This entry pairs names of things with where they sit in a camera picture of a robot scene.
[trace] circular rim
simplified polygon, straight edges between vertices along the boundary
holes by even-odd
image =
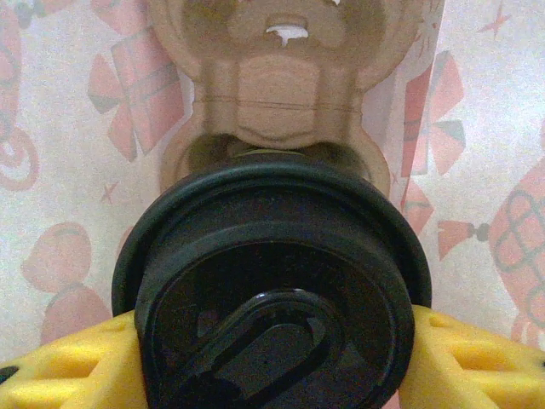
[[[118,258],[112,280],[112,311],[119,315],[134,309],[151,243],[165,222],[180,208],[217,188],[252,181],[295,180],[328,188],[346,198],[346,204],[377,227],[382,238],[396,251],[397,264],[413,304],[431,306],[432,289],[427,261],[412,228],[382,194],[367,181],[337,172],[293,155],[250,155],[227,165],[190,175],[159,197],[136,223]]]

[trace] yellow plastic frame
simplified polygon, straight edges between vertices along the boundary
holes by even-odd
[[[403,409],[545,409],[545,353],[414,307],[415,347]],[[133,313],[0,367],[0,409],[147,408]]]

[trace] patterned paper backdrop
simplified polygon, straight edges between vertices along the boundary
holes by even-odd
[[[544,15],[422,0],[409,54],[363,105],[434,307],[542,348]],[[0,361],[110,316],[119,246],[191,101],[145,0],[0,0]]]

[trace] star print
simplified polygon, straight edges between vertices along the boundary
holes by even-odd
[[[500,3],[500,7],[497,10],[496,19],[492,21],[490,24],[487,24],[483,28],[481,28],[478,32],[487,32],[489,30],[494,31],[494,39],[496,39],[497,32],[500,30],[500,27],[503,26],[503,24],[511,18],[511,15],[505,15],[503,14],[503,2]]]
[[[113,192],[113,189],[116,188],[118,183],[119,182],[116,181],[110,187],[108,187],[108,185],[104,185],[104,194],[102,195],[102,199],[100,199],[101,202],[103,202],[104,200],[107,200],[108,202],[110,202],[110,205],[112,204],[112,192]]]

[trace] black plastic lid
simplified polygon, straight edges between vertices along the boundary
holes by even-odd
[[[279,153],[171,188],[112,286],[114,314],[135,308],[151,407],[381,407],[409,364],[411,303],[430,305],[430,278],[397,210]]]

